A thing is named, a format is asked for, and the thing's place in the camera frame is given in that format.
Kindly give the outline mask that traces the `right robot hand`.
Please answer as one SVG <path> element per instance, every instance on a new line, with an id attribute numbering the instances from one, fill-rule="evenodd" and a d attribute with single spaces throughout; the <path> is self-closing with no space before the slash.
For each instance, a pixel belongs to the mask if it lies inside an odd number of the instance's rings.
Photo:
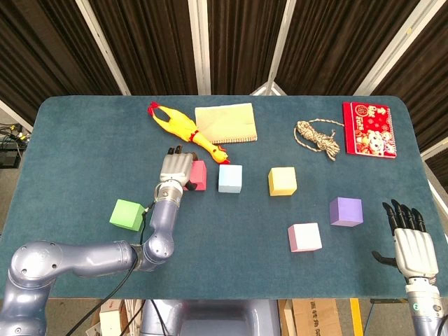
<path id="1" fill-rule="evenodd" d="M 373 251 L 373 258 L 386 266 L 396 268 L 406 282 L 425 278 L 429 284 L 436 283 L 439 272 L 435 248 L 431 235 L 426 230 L 423 216 L 415 208 L 392 199 L 382 204 L 391 229 L 395 256 L 384 257 Z"/>

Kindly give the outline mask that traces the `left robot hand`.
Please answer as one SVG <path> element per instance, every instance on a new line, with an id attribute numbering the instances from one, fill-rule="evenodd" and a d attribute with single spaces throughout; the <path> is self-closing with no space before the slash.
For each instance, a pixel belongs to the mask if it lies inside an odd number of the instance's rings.
<path id="1" fill-rule="evenodd" d="M 170 147 L 162 162 L 160 182 L 178 181 L 187 190 L 196 190 L 197 184 L 190 180 L 193 162 L 197 160 L 196 153 L 183 153 L 182 145 Z"/>

